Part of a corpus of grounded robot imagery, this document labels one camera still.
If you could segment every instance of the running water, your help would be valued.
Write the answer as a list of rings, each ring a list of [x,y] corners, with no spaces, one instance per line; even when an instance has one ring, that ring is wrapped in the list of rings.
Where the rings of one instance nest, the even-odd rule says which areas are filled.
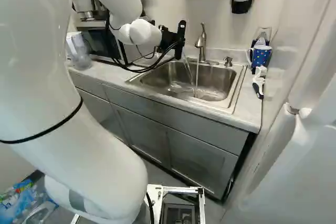
[[[189,81],[190,81],[190,84],[191,84],[191,86],[193,86],[193,87],[195,87],[195,84],[194,84],[194,80],[193,80],[193,74],[191,73],[191,68],[190,68],[190,65],[189,65],[189,62],[188,62],[188,59],[187,59],[187,57],[183,54],[183,58],[184,58],[184,61],[183,61],[183,63],[184,63],[184,67],[185,67],[185,69],[187,70],[187,72],[188,72],[188,76],[189,76]]]
[[[197,98],[197,87],[198,87],[198,67],[200,66],[200,59],[197,58],[197,68],[196,68],[196,83],[195,83],[195,89],[194,89],[194,97]]]

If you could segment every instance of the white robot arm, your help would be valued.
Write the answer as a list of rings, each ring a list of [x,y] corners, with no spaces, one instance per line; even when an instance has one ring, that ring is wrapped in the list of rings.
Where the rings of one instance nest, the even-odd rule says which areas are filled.
[[[138,19],[140,0],[100,1],[124,43],[165,49],[184,38],[184,30],[175,35]],[[146,168],[95,121],[70,80],[70,7],[71,0],[0,0],[0,142],[46,174],[50,196],[63,207],[97,223],[131,224],[144,203]]]
[[[161,31],[139,19],[142,13],[140,0],[100,0],[109,10],[110,30],[124,44],[150,44],[158,46],[162,39]]]

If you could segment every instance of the mug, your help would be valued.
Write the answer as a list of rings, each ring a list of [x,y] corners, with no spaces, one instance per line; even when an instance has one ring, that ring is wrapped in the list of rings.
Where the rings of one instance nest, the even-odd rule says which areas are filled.
[[[270,55],[272,54],[272,47],[256,45],[254,48],[248,49],[249,52],[252,51],[252,62],[249,62],[252,68],[260,67],[265,65],[268,61]]]

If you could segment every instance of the countertop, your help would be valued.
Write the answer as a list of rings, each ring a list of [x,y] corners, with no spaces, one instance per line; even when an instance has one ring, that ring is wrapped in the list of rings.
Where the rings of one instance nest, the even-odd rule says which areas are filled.
[[[233,63],[244,65],[246,64],[245,62],[235,61],[235,58]],[[138,74],[129,72],[118,66],[93,61],[92,67],[87,70],[78,71],[73,67],[69,67],[69,71],[81,76],[94,78],[98,82],[107,86],[118,88],[120,90],[133,93],[141,97],[145,97],[147,99],[157,101],[187,111],[189,113],[194,113],[249,132],[258,133],[261,127],[262,100],[258,99],[256,93],[254,92],[252,87],[253,75],[249,69],[246,70],[233,114],[190,103],[174,97],[169,97],[126,83],[127,80]]]

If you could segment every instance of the kitchen sink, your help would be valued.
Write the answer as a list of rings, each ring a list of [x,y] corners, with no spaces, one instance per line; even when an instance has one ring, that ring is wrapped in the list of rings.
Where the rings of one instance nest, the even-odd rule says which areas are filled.
[[[201,105],[229,108],[235,91],[239,92],[237,85],[245,67],[233,64],[227,68],[224,65],[200,63],[196,89],[197,63],[191,62],[189,66],[190,71],[185,63],[170,61],[128,80],[128,83]]]

